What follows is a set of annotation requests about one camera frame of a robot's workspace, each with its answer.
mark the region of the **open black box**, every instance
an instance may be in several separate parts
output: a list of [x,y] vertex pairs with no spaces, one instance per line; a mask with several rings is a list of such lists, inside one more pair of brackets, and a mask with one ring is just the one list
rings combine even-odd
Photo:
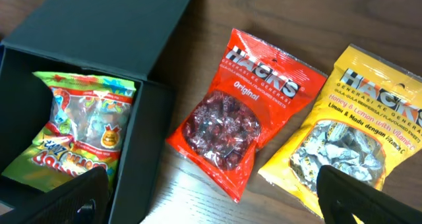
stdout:
[[[32,72],[110,75],[136,82],[115,192],[105,218],[139,223],[148,212],[173,92],[148,80],[189,0],[46,0],[9,37],[0,67],[0,172],[49,119],[52,94]],[[0,177],[0,202],[42,195]]]

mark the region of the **wooden table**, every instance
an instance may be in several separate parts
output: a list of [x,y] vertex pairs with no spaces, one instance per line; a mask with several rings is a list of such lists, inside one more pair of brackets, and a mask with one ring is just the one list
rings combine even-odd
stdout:
[[[43,0],[0,0],[7,35]],[[152,78],[177,89],[171,130],[202,99],[232,28],[239,28],[330,74],[349,43],[422,75],[420,0],[193,0]],[[144,223],[322,223],[258,169],[300,126],[308,106],[256,155],[240,204],[166,145],[152,209]],[[422,152],[387,178],[384,192],[422,210]]]

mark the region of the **candy bag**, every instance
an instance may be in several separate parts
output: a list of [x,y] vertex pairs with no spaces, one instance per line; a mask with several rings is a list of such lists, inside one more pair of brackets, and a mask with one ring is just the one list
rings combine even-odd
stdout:
[[134,82],[62,72],[34,75],[53,92],[50,119],[2,175],[48,192],[100,166],[112,185]]
[[259,170],[322,217],[317,176],[331,165],[381,190],[422,148],[421,78],[349,46],[302,127]]
[[233,29],[204,99],[167,141],[239,202],[262,148],[312,101],[325,76]]

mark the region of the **colorful candy bag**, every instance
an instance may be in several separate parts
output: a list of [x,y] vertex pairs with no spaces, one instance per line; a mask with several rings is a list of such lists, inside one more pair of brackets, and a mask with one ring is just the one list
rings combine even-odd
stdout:
[[108,76],[35,72],[53,92],[48,123],[2,175],[44,192],[93,167],[112,184],[134,82]]
[[380,190],[393,168],[422,148],[421,88],[418,76],[349,46],[302,127],[258,173],[320,217],[322,165]]
[[262,148],[325,76],[234,29],[208,93],[167,141],[239,202]]

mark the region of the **red candy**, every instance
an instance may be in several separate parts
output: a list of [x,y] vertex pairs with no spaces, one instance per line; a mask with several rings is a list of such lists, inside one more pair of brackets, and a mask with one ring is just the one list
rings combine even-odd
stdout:
[[291,55],[233,30],[208,93],[167,141],[239,202],[255,152],[324,81]]
[[196,154],[219,169],[237,167],[260,134],[253,112],[220,91],[206,96],[183,125],[183,136]]

